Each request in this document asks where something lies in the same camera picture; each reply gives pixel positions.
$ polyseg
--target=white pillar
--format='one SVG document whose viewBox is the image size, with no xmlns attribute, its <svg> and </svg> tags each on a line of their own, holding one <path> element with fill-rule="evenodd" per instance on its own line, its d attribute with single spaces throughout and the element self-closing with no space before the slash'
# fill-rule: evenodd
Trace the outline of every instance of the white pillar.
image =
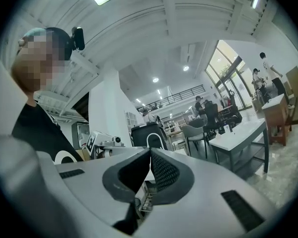
<svg viewBox="0 0 298 238">
<path fill-rule="evenodd" d="M 119 136 L 125 146 L 131 146 L 124 105 L 121 103 L 119 73 L 111 61 L 105 64 L 102 71 L 103 82 L 89 93 L 89 129 Z"/>
</svg>

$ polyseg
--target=white ceiling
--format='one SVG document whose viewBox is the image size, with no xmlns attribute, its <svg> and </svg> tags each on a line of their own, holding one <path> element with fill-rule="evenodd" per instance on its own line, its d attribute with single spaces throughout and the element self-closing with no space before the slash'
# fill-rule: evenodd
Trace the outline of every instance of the white ceiling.
<svg viewBox="0 0 298 238">
<path fill-rule="evenodd" d="M 40 94 L 48 111 L 77 116 L 71 108 L 102 80 L 108 60 L 121 71 L 121 88 L 133 100 L 167 85 L 190 83 L 208 63 L 206 42 L 208 49 L 220 39 L 254 42 L 258 28 L 271 20 L 272 0 L 260 0 L 256 9 L 251 1 L 110 0 L 98 6 L 94 0 L 24 0 L 2 36 L 0 59 L 9 69 L 17 40 L 32 27 L 56 26 L 68 33 L 82 27 L 85 50 L 74 52 L 67 71 Z M 195 46 L 189 48 L 191 68 L 185 73 L 188 45 Z M 154 76 L 160 79 L 156 85 Z"/>
</svg>

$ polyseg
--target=dark hair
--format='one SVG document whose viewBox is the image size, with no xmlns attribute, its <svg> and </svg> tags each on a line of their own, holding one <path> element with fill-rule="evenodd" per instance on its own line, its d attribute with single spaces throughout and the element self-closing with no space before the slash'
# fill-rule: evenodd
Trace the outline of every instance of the dark hair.
<svg viewBox="0 0 298 238">
<path fill-rule="evenodd" d="M 261 58 L 261 59 L 263 59 L 263 58 L 265 58 L 265 57 L 266 57 L 266 55 L 265 55 L 265 53 L 264 53 L 264 52 L 260 53 L 260 54 L 259 54 L 259 56 L 260 56 L 260 58 Z"/>
</svg>

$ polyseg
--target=floor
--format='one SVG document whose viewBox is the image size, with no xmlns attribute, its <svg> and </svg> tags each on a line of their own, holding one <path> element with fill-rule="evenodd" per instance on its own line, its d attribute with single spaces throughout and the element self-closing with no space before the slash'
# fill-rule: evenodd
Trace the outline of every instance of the floor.
<svg viewBox="0 0 298 238">
<path fill-rule="evenodd" d="M 254 109 L 241 112 L 243 121 L 263 118 L 263 113 Z M 204 142 L 200 141 L 199 151 L 190 144 L 193 158 L 205 160 Z M 214 152 L 207 147 L 208 161 L 215 163 Z M 298 125 L 293 125 L 287 138 L 287 145 L 270 145 L 268 173 L 263 173 L 263 165 L 255 167 L 246 181 L 259 192 L 266 195 L 277 208 L 281 208 L 298 193 Z"/>
</svg>

